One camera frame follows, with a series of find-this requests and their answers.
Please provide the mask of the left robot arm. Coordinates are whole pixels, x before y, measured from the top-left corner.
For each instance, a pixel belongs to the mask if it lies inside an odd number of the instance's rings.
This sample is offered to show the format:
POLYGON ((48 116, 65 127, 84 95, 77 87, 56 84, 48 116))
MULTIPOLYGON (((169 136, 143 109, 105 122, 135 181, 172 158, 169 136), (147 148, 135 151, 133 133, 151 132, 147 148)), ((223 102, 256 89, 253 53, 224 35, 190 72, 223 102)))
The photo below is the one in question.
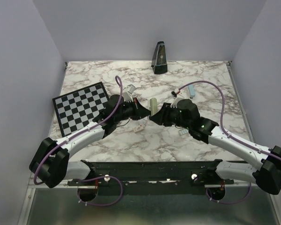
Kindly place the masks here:
POLYGON ((71 162, 77 152, 110 135, 117 125, 127 119, 141 120, 150 115, 137 98, 124 101, 120 95, 113 95, 105 108, 84 128, 58 140, 45 138, 35 153, 29 169, 34 173, 36 185, 45 184, 49 188, 63 180, 79 180, 84 185, 94 181, 94 173, 86 162, 71 162))

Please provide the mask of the light blue stapler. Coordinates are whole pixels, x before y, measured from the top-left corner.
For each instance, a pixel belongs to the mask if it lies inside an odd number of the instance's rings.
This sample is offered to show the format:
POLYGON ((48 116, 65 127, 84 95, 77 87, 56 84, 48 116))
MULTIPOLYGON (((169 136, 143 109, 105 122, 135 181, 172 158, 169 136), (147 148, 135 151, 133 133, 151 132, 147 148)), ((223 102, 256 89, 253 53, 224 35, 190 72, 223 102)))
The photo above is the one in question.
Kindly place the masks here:
POLYGON ((189 98, 191 98, 191 99, 195 98, 196 93, 195 93, 194 86, 192 84, 190 84, 187 86, 187 89, 188 89, 189 98))

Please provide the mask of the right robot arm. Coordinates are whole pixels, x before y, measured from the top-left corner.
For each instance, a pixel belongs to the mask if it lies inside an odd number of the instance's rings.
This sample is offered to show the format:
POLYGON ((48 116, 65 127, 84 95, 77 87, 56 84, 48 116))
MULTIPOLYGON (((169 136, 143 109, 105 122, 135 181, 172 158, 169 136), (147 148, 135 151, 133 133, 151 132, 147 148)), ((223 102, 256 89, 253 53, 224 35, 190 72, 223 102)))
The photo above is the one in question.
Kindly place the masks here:
POLYGON ((281 147, 258 145, 220 127, 210 119, 200 116, 198 107, 189 99, 181 99, 175 106, 164 103, 149 119, 160 126, 177 125, 188 130, 196 140, 220 147, 243 159, 246 163, 221 161, 207 170, 210 183, 220 180, 243 180, 256 184, 263 191, 277 195, 281 190, 281 147))

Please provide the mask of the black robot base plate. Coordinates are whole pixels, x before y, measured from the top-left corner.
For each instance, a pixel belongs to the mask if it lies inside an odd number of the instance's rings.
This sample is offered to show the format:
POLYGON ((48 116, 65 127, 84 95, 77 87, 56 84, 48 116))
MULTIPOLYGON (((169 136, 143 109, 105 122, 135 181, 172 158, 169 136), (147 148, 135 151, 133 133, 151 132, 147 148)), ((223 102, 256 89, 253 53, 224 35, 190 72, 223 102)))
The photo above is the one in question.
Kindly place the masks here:
POLYGON ((203 162, 79 162, 55 161, 38 178, 49 188, 67 180, 83 194, 100 195, 203 195, 205 187, 234 184, 235 175, 216 173, 221 160, 203 162))

